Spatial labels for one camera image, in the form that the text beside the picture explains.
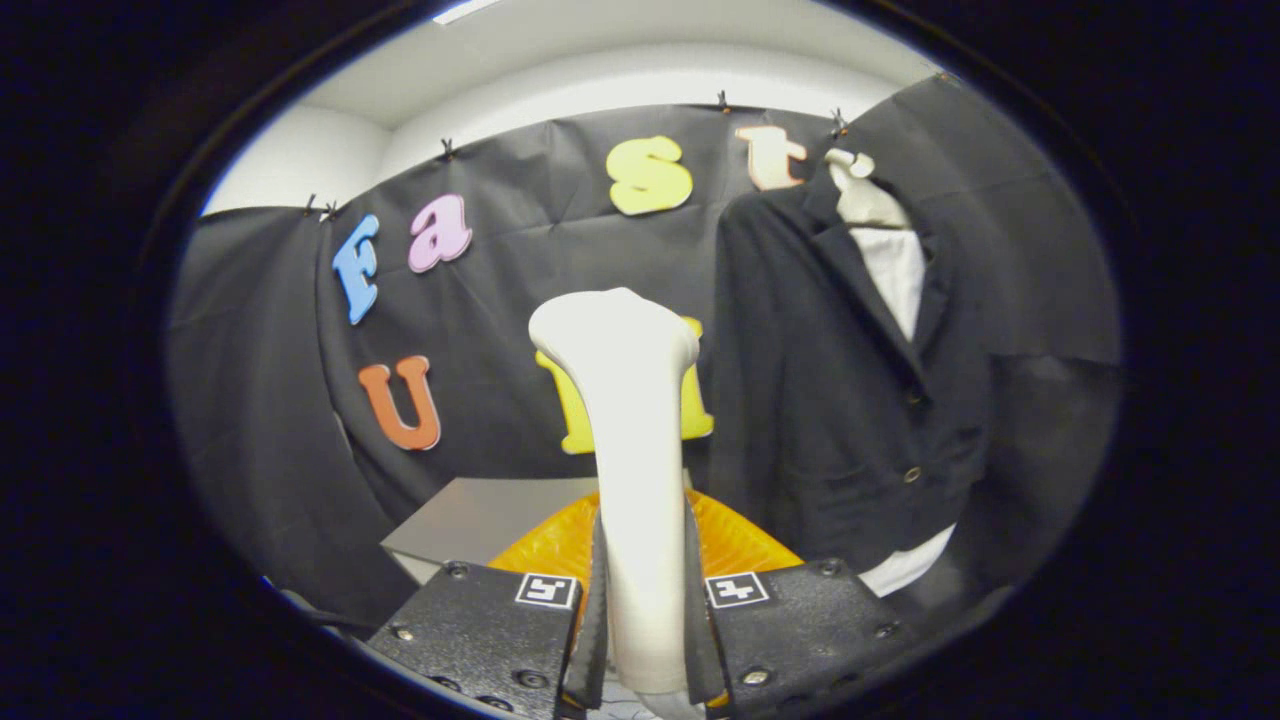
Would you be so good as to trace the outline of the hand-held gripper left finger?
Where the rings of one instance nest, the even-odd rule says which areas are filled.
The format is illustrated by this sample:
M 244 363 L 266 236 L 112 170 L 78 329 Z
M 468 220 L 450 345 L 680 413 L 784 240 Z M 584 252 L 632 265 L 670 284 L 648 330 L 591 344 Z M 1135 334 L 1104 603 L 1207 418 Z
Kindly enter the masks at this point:
M 608 650 L 598 510 L 588 495 L 493 562 L 447 562 L 370 648 L 521 717 L 585 719 L 602 706 Z

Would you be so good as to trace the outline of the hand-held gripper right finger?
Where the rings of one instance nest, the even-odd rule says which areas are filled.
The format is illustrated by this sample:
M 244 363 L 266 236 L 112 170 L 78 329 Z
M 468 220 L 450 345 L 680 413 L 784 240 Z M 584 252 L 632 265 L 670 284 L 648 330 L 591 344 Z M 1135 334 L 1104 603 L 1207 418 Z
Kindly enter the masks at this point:
M 686 498 L 685 660 L 705 712 L 814 712 L 905 657 L 905 620 L 842 560 L 805 562 L 710 496 Z

